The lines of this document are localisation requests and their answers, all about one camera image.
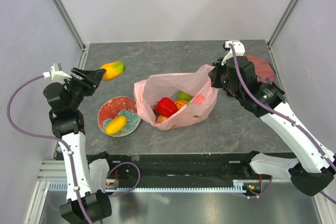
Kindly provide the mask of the orange green mango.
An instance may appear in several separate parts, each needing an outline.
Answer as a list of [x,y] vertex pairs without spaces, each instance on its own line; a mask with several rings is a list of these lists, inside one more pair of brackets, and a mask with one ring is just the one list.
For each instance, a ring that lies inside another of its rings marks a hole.
[[126,66],[122,61],[115,61],[107,64],[103,64],[101,69],[105,69],[106,72],[103,75],[103,81],[110,81],[121,74],[123,74],[126,70]]

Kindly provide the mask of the green apple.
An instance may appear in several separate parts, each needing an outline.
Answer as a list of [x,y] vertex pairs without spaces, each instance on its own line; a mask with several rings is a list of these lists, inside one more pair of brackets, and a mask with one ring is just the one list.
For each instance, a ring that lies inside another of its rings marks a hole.
[[180,91],[178,94],[177,94],[177,100],[185,100],[187,102],[191,101],[194,97],[183,92],[183,91]]

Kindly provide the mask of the yellow mango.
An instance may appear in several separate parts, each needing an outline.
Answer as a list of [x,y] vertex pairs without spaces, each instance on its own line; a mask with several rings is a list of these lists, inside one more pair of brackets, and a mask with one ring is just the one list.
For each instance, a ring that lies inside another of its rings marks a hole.
[[120,132],[127,124],[127,117],[124,115],[117,116],[111,122],[109,122],[105,128],[105,133],[107,135],[114,135]]

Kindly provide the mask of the pink plastic bag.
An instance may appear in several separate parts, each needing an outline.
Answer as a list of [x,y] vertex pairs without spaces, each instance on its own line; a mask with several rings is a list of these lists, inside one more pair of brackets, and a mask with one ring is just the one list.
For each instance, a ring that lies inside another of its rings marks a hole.
[[[149,76],[134,84],[134,98],[138,116],[159,130],[186,127],[206,120],[213,110],[218,90],[211,87],[208,73],[214,67],[201,66],[194,73],[167,73]],[[183,91],[193,98],[162,123],[156,122],[154,106],[163,98],[177,98]]]

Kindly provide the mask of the red apple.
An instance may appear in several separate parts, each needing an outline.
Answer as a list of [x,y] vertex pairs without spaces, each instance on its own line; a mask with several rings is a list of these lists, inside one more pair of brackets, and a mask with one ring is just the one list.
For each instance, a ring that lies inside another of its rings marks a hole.
[[178,111],[176,104],[169,98],[163,97],[156,105],[157,114],[169,118]]

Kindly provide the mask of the pineapple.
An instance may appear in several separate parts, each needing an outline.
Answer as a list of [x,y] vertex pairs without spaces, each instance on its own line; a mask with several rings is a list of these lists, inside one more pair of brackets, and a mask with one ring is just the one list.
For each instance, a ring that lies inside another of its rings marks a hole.
[[[176,104],[176,106],[177,106],[177,108],[178,108],[178,110],[179,110],[179,109],[181,109],[184,105],[186,105],[188,102],[185,101],[185,100],[176,100],[176,101],[174,101],[174,103]],[[154,112],[155,114],[157,114],[157,112],[155,111],[155,107],[156,107],[156,105],[154,105],[154,107],[153,107],[153,112]]]

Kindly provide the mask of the peach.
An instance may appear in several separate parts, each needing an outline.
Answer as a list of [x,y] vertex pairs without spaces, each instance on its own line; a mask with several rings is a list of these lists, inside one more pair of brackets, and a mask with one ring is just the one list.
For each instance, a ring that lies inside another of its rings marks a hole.
[[158,124],[160,124],[160,123],[163,123],[164,121],[166,121],[167,119],[168,119],[168,117],[159,115],[159,117],[157,118],[156,122],[157,122]]

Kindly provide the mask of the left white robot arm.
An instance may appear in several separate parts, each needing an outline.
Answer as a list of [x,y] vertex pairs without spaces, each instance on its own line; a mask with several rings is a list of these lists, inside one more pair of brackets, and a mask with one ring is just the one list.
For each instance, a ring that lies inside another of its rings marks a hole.
[[67,202],[59,210],[69,223],[95,223],[112,214],[106,182],[114,175],[115,165],[105,155],[87,160],[85,123],[79,111],[84,97],[94,94],[105,72],[72,68],[67,74],[54,63],[44,73],[51,84],[43,95],[51,107],[52,133],[60,144],[67,177]]

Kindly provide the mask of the white fruit plate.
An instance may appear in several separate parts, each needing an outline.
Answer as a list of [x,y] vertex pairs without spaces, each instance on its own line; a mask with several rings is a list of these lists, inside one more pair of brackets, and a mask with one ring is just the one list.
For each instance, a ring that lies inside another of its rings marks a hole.
[[97,120],[101,131],[105,133],[105,128],[117,116],[127,117],[127,124],[118,133],[109,135],[112,137],[122,137],[132,133],[140,124],[141,118],[137,114],[136,102],[126,96],[115,97],[107,101],[99,110]]

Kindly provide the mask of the red printed t-shirt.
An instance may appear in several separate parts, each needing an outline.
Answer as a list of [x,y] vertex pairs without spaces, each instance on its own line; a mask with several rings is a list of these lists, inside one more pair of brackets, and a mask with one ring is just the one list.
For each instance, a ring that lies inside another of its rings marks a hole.
[[274,82],[276,72],[268,61],[252,55],[245,56],[254,64],[258,81],[270,84]]

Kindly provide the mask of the black cloth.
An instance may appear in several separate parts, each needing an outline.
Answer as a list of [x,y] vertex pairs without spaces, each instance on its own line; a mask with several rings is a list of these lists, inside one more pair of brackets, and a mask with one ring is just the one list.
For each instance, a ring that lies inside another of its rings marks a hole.
[[[261,81],[253,82],[247,85],[251,94],[264,106],[274,110],[277,105],[285,101],[285,92],[281,90],[275,83],[264,83]],[[240,83],[228,84],[227,88],[231,92],[231,95],[236,98],[240,105],[247,111],[253,113],[257,118],[270,113],[256,101],[254,101],[249,94],[244,90]]]

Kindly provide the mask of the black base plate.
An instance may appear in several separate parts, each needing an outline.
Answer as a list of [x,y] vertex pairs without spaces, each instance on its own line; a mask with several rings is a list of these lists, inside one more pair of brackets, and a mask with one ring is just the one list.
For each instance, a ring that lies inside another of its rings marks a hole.
[[110,168],[121,164],[109,179],[121,188],[229,187],[234,180],[266,181],[244,163],[247,154],[134,154],[87,155],[88,162],[106,158]]

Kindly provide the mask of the left aluminium frame post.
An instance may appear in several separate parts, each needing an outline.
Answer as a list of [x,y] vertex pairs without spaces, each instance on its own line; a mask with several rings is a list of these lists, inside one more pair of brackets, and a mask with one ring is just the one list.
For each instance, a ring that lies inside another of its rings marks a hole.
[[62,3],[62,0],[52,0],[52,2],[54,3],[57,11],[59,12],[59,14],[61,15],[63,21],[65,22],[66,26],[68,27],[71,35],[73,36],[76,44],[79,46],[81,51],[85,50],[85,43],[83,42],[82,38],[80,37],[74,23],[72,22],[64,4]]

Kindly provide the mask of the aluminium frame post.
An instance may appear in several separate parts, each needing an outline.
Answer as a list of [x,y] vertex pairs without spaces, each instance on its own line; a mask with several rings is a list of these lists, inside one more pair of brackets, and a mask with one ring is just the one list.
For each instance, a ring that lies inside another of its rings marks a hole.
[[288,22],[291,14],[295,10],[297,4],[300,0],[290,0],[287,7],[285,8],[284,13],[282,14],[279,22],[275,26],[274,31],[272,32],[269,40],[267,41],[268,49],[271,50],[272,46],[275,44],[277,38],[279,37],[281,31],[285,27],[286,23]]
[[59,14],[61,15],[63,21],[65,22],[66,26],[68,27],[71,35],[73,36],[76,44],[79,46],[81,51],[85,50],[85,43],[83,42],[82,38],[80,37],[74,23],[72,22],[64,4],[62,3],[62,0],[52,0],[52,2],[54,3],[57,11],[59,12]]

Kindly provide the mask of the right aluminium frame post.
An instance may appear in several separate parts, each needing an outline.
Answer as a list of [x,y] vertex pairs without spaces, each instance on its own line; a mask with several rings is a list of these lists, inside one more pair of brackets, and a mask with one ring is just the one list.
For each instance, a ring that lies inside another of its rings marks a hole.
[[275,26],[274,31],[272,32],[269,40],[267,41],[268,49],[271,50],[272,46],[275,44],[277,38],[279,37],[281,31],[285,27],[286,23],[288,22],[291,14],[295,10],[297,4],[300,0],[290,0],[287,7],[285,8],[284,13],[282,14],[279,22]]

